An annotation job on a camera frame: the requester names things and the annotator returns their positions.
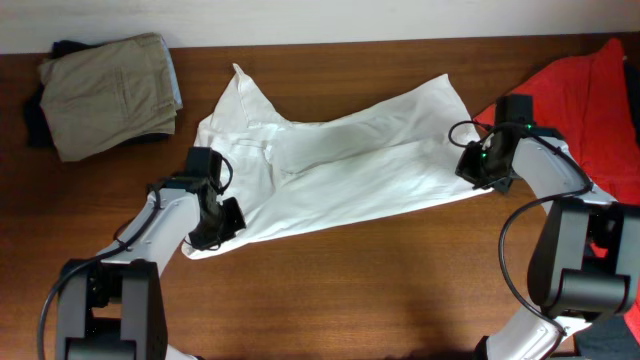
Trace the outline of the white t-shirt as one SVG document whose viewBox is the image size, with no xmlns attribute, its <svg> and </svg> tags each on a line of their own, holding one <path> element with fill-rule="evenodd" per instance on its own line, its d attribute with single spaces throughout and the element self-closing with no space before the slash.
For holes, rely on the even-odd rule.
<svg viewBox="0 0 640 360">
<path fill-rule="evenodd" d="M 448 133 L 468 111 L 447 75 L 329 122 L 281 116 L 237 70 L 195 143 L 229 162 L 222 172 L 246 226 L 218 246 L 182 246 L 193 260 L 250 243 L 399 215 L 476 195 L 457 176 L 462 145 Z"/>
</svg>

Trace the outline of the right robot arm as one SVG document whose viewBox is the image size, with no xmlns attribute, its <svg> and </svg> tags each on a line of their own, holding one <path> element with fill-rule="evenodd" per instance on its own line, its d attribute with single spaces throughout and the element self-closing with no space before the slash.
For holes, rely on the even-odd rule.
<svg viewBox="0 0 640 360">
<path fill-rule="evenodd" d="M 639 208 L 599 188 L 571 156 L 561 133 L 533 119 L 533 99 L 497 101 L 483 138 L 463 145 L 456 174 L 476 189 L 509 190 L 524 180 L 535 200 L 515 210 L 498 240 L 502 276 L 520 310 L 497 333 L 483 337 L 473 358 L 547 359 L 592 324 L 626 314 L 639 291 Z M 527 291 L 514 285 L 506 264 L 508 230 L 525 211 L 547 217 L 527 272 Z"/>
</svg>

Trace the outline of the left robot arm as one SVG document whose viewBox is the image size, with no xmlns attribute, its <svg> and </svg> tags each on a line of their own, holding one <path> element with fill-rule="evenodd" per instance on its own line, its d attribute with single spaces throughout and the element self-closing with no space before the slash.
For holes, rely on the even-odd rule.
<svg viewBox="0 0 640 360">
<path fill-rule="evenodd" d="M 222 196 L 230 162 L 207 147 L 189 149 L 185 168 L 148 188 L 147 200 L 111 245 L 89 259 L 71 259 L 52 286 L 37 329 L 57 307 L 58 359 L 183 359 L 168 343 L 160 277 L 180 245 L 216 251 L 244 229 L 235 198 Z"/>
</svg>

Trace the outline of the folded light blue garment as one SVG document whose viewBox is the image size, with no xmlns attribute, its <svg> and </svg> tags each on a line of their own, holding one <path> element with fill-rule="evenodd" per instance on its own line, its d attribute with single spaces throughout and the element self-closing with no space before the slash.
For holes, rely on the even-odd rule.
<svg viewBox="0 0 640 360">
<path fill-rule="evenodd" d="M 176 105 L 177 109 L 182 109 L 183 108 L 183 100 L 182 100 L 182 96 L 181 96 L 181 92 L 180 92 L 180 88 L 179 88 L 179 84 L 178 84 L 178 79 L 177 79 L 177 74 L 176 74 L 176 71 L 175 71 L 175 66 L 174 66 L 174 63 L 173 63 L 173 59 L 171 57 L 169 47 L 167 46 L 166 41 L 164 40 L 164 38 L 161 38 L 161 44 L 162 44 L 162 48 L 163 48 L 163 51 L 164 51 L 164 56 L 166 58 L 166 63 L 167 63 L 168 71 L 169 71 L 169 78 L 170 78 L 170 83 L 171 83 L 171 89 L 172 89 L 174 102 L 175 102 L 175 105 Z"/>
</svg>

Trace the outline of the folded khaki trousers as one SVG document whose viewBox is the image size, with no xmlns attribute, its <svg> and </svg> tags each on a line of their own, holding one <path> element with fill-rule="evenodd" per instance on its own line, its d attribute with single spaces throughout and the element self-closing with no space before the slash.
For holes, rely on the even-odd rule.
<svg viewBox="0 0 640 360">
<path fill-rule="evenodd" d="M 47 60 L 41 108 L 59 158 L 75 162 L 155 130 L 175 133 L 176 108 L 158 33 Z"/>
</svg>

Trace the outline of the folded black garment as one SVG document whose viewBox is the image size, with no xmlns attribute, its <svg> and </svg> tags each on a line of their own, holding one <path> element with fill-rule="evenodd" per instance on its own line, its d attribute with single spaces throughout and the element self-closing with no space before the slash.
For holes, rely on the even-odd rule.
<svg viewBox="0 0 640 360">
<path fill-rule="evenodd" d="M 71 40 L 54 42 L 51 48 L 50 59 L 58 59 L 69 54 L 97 48 L 97 45 L 88 45 Z M 54 142 L 46 120 L 46 116 L 40 106 L 44 93 L 44 85 L 39 84 L 35 93 L 29 97 L 23 105 L 23 118 L 27 129 L 27 146 L 32 148 L 53 148 Z M 155 130 L 149 134 L 121 141 L 117 147 L 138 144 L 148 144 L 168 139 L 171 136 L 168 130 Z"/>
</svg>

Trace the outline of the dark garment under red shirt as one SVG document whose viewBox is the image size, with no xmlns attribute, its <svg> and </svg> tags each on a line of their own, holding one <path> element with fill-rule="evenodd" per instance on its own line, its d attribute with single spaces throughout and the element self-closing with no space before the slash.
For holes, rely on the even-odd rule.
<svg viewBox="0 0 640 360">
<path fill-rule="evenodd" d="M 624 61 L 631 123 L 639 145 L 639 69 Z M 623 317 L 591 326 L 576 338 L 578 352 L 588 359 L 637 360 L 639 358 L 639 302 Z"/>
</svg>

